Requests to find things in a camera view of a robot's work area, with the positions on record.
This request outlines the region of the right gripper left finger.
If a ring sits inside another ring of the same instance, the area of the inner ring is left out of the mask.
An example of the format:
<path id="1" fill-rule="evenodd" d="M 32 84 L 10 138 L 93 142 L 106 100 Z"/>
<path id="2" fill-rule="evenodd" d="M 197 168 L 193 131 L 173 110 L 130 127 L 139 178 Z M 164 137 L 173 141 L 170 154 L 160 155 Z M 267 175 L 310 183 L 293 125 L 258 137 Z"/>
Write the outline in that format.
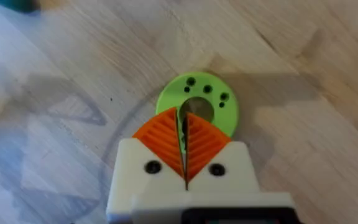
<path id="1" fill-rule="evenodd" d="M 106 207 L 109 222 L 130 222 L 135 198 L 185 191 L 177 109 L 167 109 L 119 141 Z"/>

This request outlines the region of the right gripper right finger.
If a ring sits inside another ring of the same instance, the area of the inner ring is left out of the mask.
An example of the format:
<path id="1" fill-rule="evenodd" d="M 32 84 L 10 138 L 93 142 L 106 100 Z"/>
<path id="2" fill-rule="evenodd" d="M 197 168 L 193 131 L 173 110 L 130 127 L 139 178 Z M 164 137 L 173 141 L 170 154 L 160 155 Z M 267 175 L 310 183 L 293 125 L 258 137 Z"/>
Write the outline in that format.
<path id="1" fill-rule="evenodd" d="M 258 192 L 248 147 L 208 121 L 186 114 L 186 188 L 190 192 Z"/>

